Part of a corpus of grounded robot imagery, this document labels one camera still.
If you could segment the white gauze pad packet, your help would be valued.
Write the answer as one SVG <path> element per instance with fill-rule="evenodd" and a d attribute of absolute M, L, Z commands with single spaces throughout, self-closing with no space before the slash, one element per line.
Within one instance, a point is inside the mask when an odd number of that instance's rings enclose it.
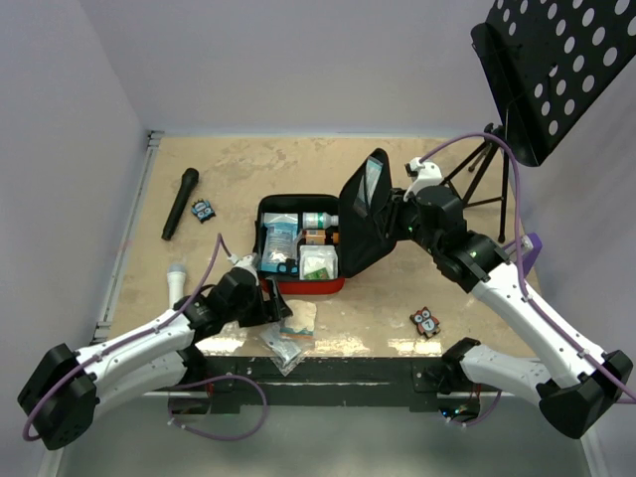
<path fill-rule="evenodd" d="M 331 279 L 339 276 L 338 254 L 333 245 L 302 245 L 299 248 L 299 278 L 303 280 L 303 275 L 320 268 L 327 268 Z"/>

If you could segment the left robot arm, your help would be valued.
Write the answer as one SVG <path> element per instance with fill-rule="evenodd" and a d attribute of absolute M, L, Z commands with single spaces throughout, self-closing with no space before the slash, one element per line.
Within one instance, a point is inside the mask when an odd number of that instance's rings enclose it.
<path fill-rule="evenodd" d="M 78 350 L 66 344 L 50 349 L 17 398 L 27 415 L 24 440 L 58 450 L 132 398 L 162 388 L 194 390 L 206 377 L 197 343 L 228 323 L 247 328 L 291 316 L 276 281 L 258 278 L 254 259 L 244 256 L 218 283 L 131 332 Z"/>

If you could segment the green wind oil box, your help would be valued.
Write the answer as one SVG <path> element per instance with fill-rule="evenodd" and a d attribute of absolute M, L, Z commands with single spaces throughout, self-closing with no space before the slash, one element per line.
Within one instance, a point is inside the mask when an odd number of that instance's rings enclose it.
<path fill-rule="evenodd" d="M 322 280 L 329 280 L 331 278 L 331 275 L 329 273 L 329 270 L 325 267 L 311 271 L 311 272 L 307 272 L 303 275 L 303 280 L 307 280 L 307 281 L 322 281 Z"/>

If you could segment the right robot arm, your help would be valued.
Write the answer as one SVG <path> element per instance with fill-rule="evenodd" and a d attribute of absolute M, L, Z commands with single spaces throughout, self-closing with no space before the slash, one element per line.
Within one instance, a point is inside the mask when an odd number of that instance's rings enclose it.
<path fill-rule="evenodd" d="M 414 158 L 405 169 L 411 183 L 394 191 L 392 232 L 428 252 L 444 277 L 499 315 L 535 353 L 514 358 L 463 339 L 443 357 L 445 383 L 457 391 L 482 384 L 522 398 L 561 434 L 581 438 L 626 395 L 632 361 L 585 338 L 499 245 L 468 230 L 459 198 L 434 163 Z"/>

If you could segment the amber bottle orange cap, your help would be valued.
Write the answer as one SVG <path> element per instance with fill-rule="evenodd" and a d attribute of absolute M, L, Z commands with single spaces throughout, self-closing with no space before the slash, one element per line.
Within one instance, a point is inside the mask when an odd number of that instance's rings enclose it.
<path fill-rule="evenodd" d="M 303 238 L 308 245 L 337 245 L 340 234 L 337 230 L 304 230 Z"/>

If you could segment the blue mask package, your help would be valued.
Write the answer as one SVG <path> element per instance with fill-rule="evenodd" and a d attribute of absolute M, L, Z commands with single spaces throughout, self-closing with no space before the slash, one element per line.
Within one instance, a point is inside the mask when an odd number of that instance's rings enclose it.
<path fill-rule="evenodd" d="M 284 213 L 264 213 L 262 225 L 266 229 L 261 254 L 260 269 L 277 273 L 276 265 L 285 246 L 299 234 L 298 215 Z"/>

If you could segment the aluminium rail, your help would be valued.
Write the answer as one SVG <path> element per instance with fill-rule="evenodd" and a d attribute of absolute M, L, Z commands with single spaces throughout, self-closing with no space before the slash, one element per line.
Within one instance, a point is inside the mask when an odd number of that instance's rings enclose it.
<path fill-rule="evenodd" d="M 125 276 L 129 250 L 132 245 L 138 223 L 138 217 L 143 206 L 155 158 L 158 153 L 161 140 L 164 136 L 165 132 L 161 130 L 151 130 L 148 132 L 147 147 L 145 150 L 143 167 L 141 169 L 141 176 L 133 195 L 133 201 L 117 250 L 110 279 L 106 287 L 105 296 L 97 314 L 95 327 L 89 341 L 91 345 L 105 342 L 112 327 L 120 289 Z"/>
<path fill-rule="evenodd" d="M 573 364 L 549 369 L 532 359 L 513 358 L 484 345 L 468 351 L 459 361 L 461 374 L 476 384 L 489 385 L 532 403 L 540 400 L 539 386 L 554 382 L 566 389 L 579 385 L 590 375 L 577 359 Z M 180 384 L 186 376 L 186 361 L 172 352 L 137 367 L 124 365 L 120 358 L 104 358 L 85 368 L 96 386 L 103 408 L 136 398 L 144 393 Z"/>

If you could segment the bag with beige gloves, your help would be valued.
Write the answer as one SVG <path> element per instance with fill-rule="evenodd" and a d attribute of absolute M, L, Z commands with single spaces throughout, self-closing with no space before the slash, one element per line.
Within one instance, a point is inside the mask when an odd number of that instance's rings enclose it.
<path fill-rule="evenodd" d="M 280 332 L 293 339 L 312 339 L 317 317 L 317 305 L 298 299 L 288 301 L 287 305 L 292 314 L 282 321 Z"/>

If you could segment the bandage plasters bag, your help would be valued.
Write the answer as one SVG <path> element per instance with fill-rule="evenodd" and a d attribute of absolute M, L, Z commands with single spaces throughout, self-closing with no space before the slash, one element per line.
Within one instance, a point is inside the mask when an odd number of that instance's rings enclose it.
<path fill-rule="evenodd" d="M 372 156 L 367 158 L 358 192 L 358 199 L 364 208 L 371 205 L 383 169 L 384 165 L 380 160 Z"/>

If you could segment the black microphone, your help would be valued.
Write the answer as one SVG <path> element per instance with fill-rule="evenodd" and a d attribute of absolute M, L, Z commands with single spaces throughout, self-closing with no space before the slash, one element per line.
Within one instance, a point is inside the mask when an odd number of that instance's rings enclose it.
<path fill-rule="evenodd" d="M 169 241 L 172 239 L 190 196 L 198 185 L 199 177 L 199 171 L 195 168 L 187 168 L 183 173 L 180 187 L 162 231 L 162 240 Z"/>

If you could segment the white medicine bottle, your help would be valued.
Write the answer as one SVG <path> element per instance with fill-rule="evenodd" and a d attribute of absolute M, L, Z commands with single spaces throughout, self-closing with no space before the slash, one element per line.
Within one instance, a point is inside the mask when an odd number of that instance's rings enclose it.
<path fill-rule="evenodd" d="M 327 230 L 339 226 L 339 217 L 324 212 L 302 214 L 302 227 L 309 230 Z"/>

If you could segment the black handled scissors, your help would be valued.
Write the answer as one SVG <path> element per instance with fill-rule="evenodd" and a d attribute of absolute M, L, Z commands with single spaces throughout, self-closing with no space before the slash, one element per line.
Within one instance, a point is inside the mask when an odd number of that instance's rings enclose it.
<path fill-rule="evenodd" d="M 276 272 L 297 276 L 299 273 L 300 245 L 303 240 L 302 233 L 297 234 L 280 253 L 281 258 L 276 265 Z"/>

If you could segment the red medicine kit case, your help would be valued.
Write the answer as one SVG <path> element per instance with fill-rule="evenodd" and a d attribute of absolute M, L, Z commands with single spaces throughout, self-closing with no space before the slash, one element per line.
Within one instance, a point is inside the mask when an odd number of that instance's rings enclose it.
<path fill-rule="evenodd" d="M 364 208 L 358 199 L 358 192 L 365 162 L 369 156 L 380 160 L 384 169 L 371 205 Z M 297 214 L 298 217 L 305 212 L 337 215 L 343 222 L 329 230 L 337 230 L 340 234 L 340 243 L 334 245 L 338 254 L 339 276 L 331 280 L 305 281 L 299 278 L 299 273 L 292 276 L 260 270 L 260 280 L 274 278 L 283 294 L 334 294 L 343 288 L 347 278 L 354 277 L 394 250 L 397 242 L 385 238 L 385 207 L 393 185 L 389 156 L 382 148 L 375 149 L 369 156 L 343 186 L 337 197 L 325 194 L 270 195 L 263 198 L 257 208 L 259 218 L 255 222 L 254 250 L 260 255 L 266 235 L 265 227 L 262 225 L 264 213 L 289 213 Z"/>

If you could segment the zip bag with wipes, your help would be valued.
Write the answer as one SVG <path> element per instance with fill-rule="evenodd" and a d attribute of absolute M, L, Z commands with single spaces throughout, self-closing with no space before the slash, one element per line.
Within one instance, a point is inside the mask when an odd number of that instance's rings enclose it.
<path fill-rule="evenodd" d="M 288 376 L 302 361 L 304 350 L 292 338 L 283 335 L 278 324 L 266 327 L 260 338 L 264 345 L 273 352 L 271 361 L 283 376 Z"/>

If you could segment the aluminium left rail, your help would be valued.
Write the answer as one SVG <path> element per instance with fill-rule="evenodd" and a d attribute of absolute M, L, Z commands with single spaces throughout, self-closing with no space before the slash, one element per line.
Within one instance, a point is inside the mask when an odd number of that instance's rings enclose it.
<path fill-rule="evenodd" d="M 97 314 L 95 327 L 89 341 L 91 345 L 105 342 L 112 327 L 120 289 L 125 276 L 129 250 L 132 245 L 138 223 L 138 217 L 143 206 L 155 158 L 158 153 L 161 140 L 164 136 L 165 132 L 161 130 L 151 130 L 148 132 L 147 147 L 145 150 L 143 167 L 141 169 L 141 176 L 133 195 L 133 201 L 117 250 L 110 279 L 106 287 L 105 296 Z"/>

